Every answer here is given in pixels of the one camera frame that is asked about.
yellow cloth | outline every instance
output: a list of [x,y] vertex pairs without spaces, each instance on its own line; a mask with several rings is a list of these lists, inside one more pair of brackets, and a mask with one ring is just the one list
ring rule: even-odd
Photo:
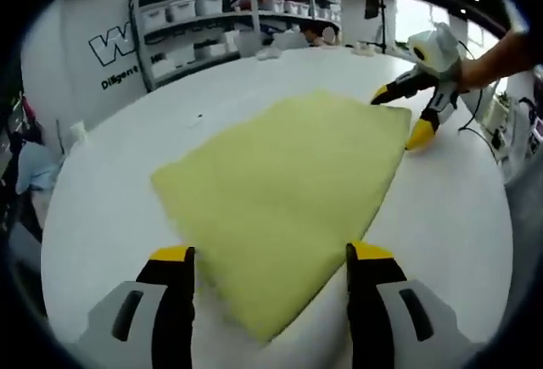
[[152,176],[234,317],[278,335],[344,262],[383,202],[411,112],[329,92],[276,103]]

